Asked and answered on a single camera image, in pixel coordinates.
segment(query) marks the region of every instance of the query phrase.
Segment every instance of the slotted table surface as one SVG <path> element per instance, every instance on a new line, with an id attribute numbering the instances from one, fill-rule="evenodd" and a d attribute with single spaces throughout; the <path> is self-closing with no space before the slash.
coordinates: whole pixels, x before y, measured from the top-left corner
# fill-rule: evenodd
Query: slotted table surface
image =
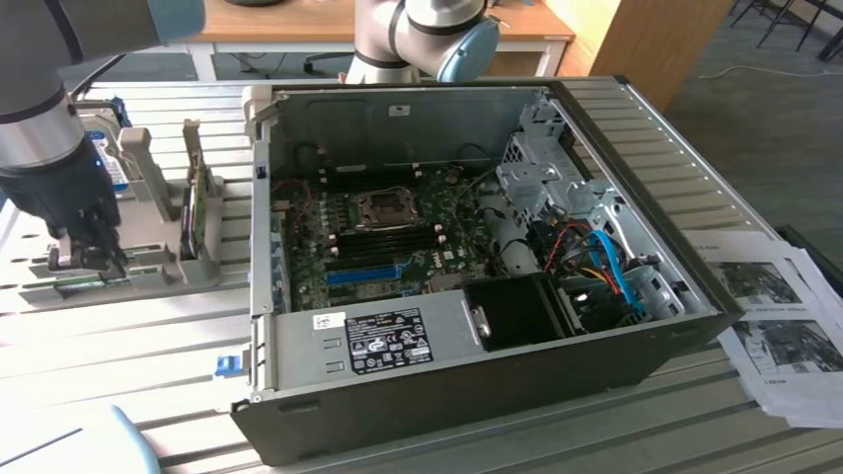
<path id="1" fill-rule="evenodd" d="M 565 82 L 682 229 L 770 230 L 633 88 L 611 78 Z M 126 100 L 171 177 L 187 166 L 182 121 L 202 119 L 206 159 L 227 180 L 225 272 L 235 283 L 201 294 L 0 316 L 0 416 L 114 403 L 169 474 L 843 472 L 843 432 L 793 430 L 767 417 L 717 346 L 673 359 L 638 387 L 285 469 L 262 466 L 229 415 L 215 411 L 242 393 L 245 379 L 211 379 L 217 355 L 250 340 L 246 85 L 100 84 L 88 94 Z M 36 223 L 7 205 L 0 275 Z"/>

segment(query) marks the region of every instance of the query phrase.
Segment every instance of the white sticker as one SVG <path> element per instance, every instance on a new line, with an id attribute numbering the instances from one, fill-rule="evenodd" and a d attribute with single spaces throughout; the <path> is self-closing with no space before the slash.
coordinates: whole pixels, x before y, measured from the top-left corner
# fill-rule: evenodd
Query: white sticker
<path id="1" fill-rule="evenodd" d="M 329 313 L 314 315 L 314 331 L 334 329 L 346 326 L 346 313 Z"/>
<path id="2" fill-rule="evenodd" d="M 127 174 L 123 171 L 121 160 L 118 159 L 118 157 L 113 156 L 108 153 L 111 146 L 111 143 L 108 142 L 108 137 L 106 133 L 99 130 L 88 131 L 87 134 L 88 138 L 91 138 L 91 143 L 94 143 L 96 153 L 100 156 L 106 171 L 108 171 L 108 175 L 111 176 L 111 183 L 115 191 L 125 191 L 130 186 L 130 180 L 127 179 Z"/>
<path id="3" fill-rule="evenodd" d="M 407 117 L 410 116 L 410 106 L 390 106 L 391 117 Z"/>

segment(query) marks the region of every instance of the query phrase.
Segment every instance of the gray carpet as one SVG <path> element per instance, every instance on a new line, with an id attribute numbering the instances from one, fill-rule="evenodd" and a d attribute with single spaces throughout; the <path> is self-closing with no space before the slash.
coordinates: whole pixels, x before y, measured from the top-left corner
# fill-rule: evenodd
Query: gray carpet
<path id="1" fill-rule="evenodd" d="M 833 64 L 814 58 L 826 41 L 821 34 L 811 35 L 802 52 L 795 52 L 802 29 L 787 26 L 777 29 L 758 49 L 770 20 L 751 12 L 730 29 L 731 20 L 726 19 L 699 59 L 667 117 L 771 223 L 793 224 L 843 266 L 843 246 L 838 245 L 843 241 L 843 77 L 794 78 L 741 70 L 721 79 L 697 78 L 733 65 L 843 72 L 843 58 Z M 251 58 L 257 72 L 242 72 L 229 54 L 215 60 L 221 79 L 262 79 L 267 73 L 271 78 L 291 79 L 313 77 L 302 71 L 303 58 L 305 54 L 293 53 Z M 321 61 L 318 69 L 337 77 L 350 62 L 350 58 Z M 68 85 L 96 66 L 64 69 Z M 102 77 L 103 81 L 195 79 L 191 60 L 179 54 L 130 55 Z"/>

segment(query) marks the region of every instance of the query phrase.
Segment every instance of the yellow cable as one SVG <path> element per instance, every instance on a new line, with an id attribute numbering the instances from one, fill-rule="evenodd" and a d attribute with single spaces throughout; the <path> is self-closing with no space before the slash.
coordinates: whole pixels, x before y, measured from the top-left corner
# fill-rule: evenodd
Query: yellow cable
<path id="1" fill-rule="evenodd" d="M 579 271 L 581 271 L 581 272 L 587 272 L 587 273 L 593 274 L 595 277 L 601 278 L 601 280 L 602 280 L 605 283 L 609 283 L 609 281 L 606 281 L 606 278 L 603 277 L 603 275 L 602 275 L 602 274 L 599 274 L 595 270 L 593 270 L 593 269 L 579 269 Z"/>

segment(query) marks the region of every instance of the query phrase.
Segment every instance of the paper sheet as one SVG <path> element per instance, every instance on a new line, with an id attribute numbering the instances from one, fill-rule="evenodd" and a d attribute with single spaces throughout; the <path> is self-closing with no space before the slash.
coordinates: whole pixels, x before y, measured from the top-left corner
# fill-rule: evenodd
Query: paper sheet
<path id="1" fill-rule="evenodd" d="M 801 249 L 761 232 L 686 237 L 747 314 L 718 341 L 750 395 L 795 427 L 843 427 L 843 301 Z"/>

